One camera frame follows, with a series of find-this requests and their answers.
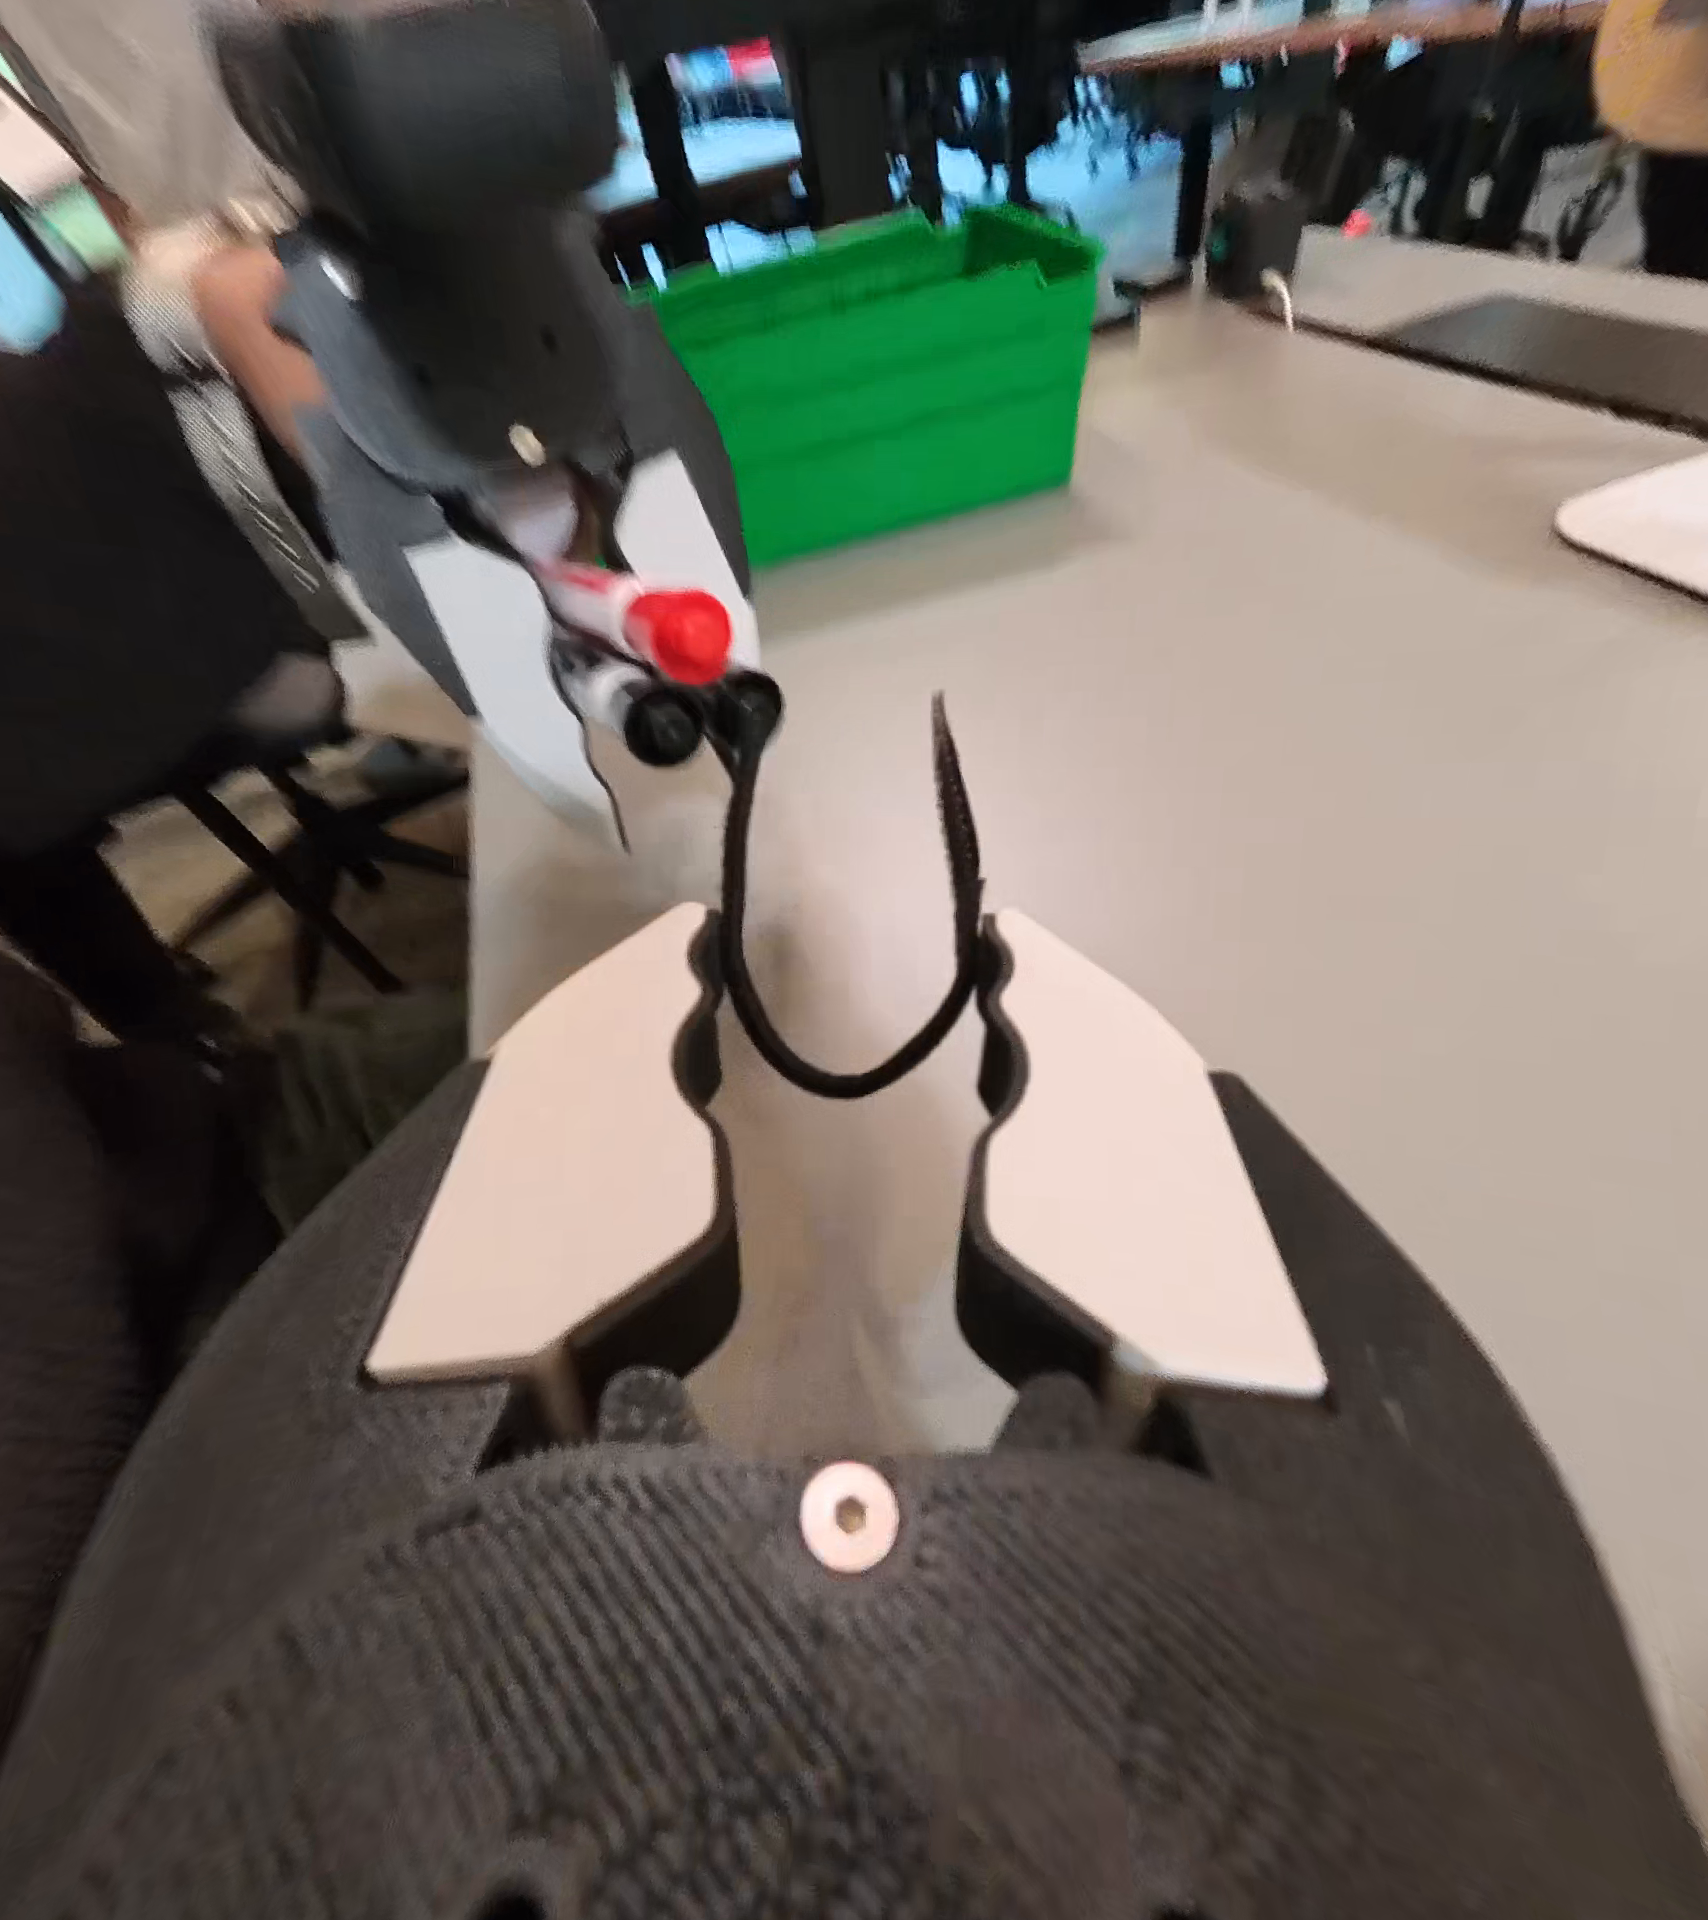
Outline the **wooden table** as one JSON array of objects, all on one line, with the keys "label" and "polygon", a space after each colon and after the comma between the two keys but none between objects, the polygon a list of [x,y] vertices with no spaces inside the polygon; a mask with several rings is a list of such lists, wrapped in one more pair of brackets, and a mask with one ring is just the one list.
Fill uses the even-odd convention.
[{"label": "wooden table", "polygon": [[1322,53],[1356,54],[1399,43],[1514,43],[1530,37],[1593,34],[1606,2],[1340,2],[1313,13],[1307,5],[1203,5],[1083,43],[1079,72],[1087,78],[1134,78],[1206,72],[1230,64]]}]

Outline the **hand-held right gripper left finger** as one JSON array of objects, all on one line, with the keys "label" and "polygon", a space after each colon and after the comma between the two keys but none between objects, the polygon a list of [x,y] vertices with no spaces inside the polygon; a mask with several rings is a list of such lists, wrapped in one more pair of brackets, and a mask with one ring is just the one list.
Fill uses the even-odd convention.
[{"label": "hand-held right gripper left finger", "polygon": [[742,1309],[718,917],[661,915],[490,1049],[364,1357],[383,1386],[687,1378]]}]

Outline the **black dry erase marker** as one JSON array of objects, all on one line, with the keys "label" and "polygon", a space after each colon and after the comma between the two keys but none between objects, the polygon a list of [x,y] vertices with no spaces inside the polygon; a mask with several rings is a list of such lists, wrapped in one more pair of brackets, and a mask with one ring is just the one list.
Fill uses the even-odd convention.
[{"label": "black dry erase marker", "polygon": [[762,750],[784,722],[784,692],[762,671],[728,671],[696,692],[706,736],[718,755]]},{"label": "black dry erase marker", "polygon": [[626,654],[564,653],[557,657],[555,682],[586,732],[616,741],[643,766],[685,766],[703,749],[694,695]]}]

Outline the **black flat pad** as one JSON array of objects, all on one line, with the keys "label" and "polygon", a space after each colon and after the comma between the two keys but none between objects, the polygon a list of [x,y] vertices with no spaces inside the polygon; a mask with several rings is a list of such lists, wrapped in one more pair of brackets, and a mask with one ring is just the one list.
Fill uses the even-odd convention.
[{"label": "black flat pad", "polygon": [[1708,442],[1708,328],[1501,296],[1431,311],[1382,331],[1374,344]]}]

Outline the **person's left hand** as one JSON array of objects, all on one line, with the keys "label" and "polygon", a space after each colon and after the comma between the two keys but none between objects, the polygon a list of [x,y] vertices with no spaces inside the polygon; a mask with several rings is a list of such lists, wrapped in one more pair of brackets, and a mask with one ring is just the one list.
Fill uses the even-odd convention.
[{"label": "person's left hand", "polygon": [[193,271],[190,293],[215,359],[251,411],[298,462],[303,428],[325,405],[309,351],[285,334],[286,271],[265,245],[222,242]]}]

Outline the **small black device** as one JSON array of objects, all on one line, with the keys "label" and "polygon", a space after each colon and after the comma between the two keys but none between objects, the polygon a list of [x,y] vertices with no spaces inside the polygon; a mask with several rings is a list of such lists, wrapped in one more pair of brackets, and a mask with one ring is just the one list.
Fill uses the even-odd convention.
[{"label": "small black device", "polygon": [[1293,282],[1307,213],[1300,189],[1279,177],[1228,187],[1204,229],[1204,291],[1216,300],[1258,305]]}]

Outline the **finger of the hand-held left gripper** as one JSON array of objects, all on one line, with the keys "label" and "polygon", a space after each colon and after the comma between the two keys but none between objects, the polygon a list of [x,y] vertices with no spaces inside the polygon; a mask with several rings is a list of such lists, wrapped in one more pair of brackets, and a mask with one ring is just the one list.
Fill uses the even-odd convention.
[{"label": "finger of the hand-held left gripper", "polygon": [[517,561],[440,537],[405,551],[490,750],[550,813],[625,843],[621,813],[557,676],[555,624]]},{"label": "finger of the hand-held left gripper", "polygon": [[614,570],[717,597],[733,623],[728,668],[762,666],[762,637],[750,593],[679,454],[653,454],[631,469],[609,522],[604,555]]}]

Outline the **green plastic crate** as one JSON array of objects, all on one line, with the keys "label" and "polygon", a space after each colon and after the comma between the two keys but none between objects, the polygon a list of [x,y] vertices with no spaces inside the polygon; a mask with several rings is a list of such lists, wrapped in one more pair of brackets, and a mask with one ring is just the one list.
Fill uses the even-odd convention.
[{"label": "green plastic crate", "polygon": [[717,421],[759,572],[1069,486],[1103,268],[1017,205],[905,208],[629,300]]}]

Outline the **black office chair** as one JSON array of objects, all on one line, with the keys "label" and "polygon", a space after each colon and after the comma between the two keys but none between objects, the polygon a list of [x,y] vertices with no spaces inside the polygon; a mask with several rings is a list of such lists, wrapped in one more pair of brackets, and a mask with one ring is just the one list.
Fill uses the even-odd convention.
[{"label": "black office chair", "polygon": [[394,784],[373,784],[338,801],[315,782],[319,756],[364,743],[348,718],[348,688],[327,651],[285,653],[236,707],[183,755],[141,780],[123,780],[101,814],[96,864],[124,817],[172,804],[183,811],[242,877],[207,901],[170,945],[170,968],[193,1001],[209,1001],[213,974],[198,946],[253,908],[275,901],[290,920],[290,1008],[315,1013],[329,962],[338,962],[375,997],[399,997],[405,978],[355,933],[340,895],[379,895],[391,870],[467,882],[459,853],[399,832],[406,819],[463,801],[468,769],[461,755],[438,760],[426,747],[385,736],[399,749]]}]

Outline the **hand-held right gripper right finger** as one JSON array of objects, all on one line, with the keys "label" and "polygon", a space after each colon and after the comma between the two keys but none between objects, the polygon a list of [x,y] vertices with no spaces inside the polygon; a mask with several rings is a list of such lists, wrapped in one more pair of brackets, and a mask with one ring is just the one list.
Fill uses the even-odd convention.
[{"label": "hand-held right gripper right finger", "polygon": [[1321,1404],[1322,1349],[1203,1052],[1029,915],[983,925],[962,1340],[1011,1389]]}]

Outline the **red dry erase marker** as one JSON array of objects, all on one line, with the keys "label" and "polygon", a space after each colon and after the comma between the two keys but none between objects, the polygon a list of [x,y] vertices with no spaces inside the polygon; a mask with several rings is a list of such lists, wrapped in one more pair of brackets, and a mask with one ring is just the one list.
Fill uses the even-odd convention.
[{"label": "red dry erase marker", "polygon": [[693,688],[733,666],[734,623],[704,588],[666,588],[635,572],[578,561],[533,564],[533,580],[564,630]]}]

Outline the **person's left forearm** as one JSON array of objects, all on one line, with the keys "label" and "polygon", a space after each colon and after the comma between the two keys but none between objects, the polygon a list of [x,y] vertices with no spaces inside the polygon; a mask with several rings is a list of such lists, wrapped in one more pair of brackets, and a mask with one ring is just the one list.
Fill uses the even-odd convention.
[{"label": "person's left forearm", "polygon": [[218,498],[88,277],[0,349],[0,864],[152,798],[321,637]]}]

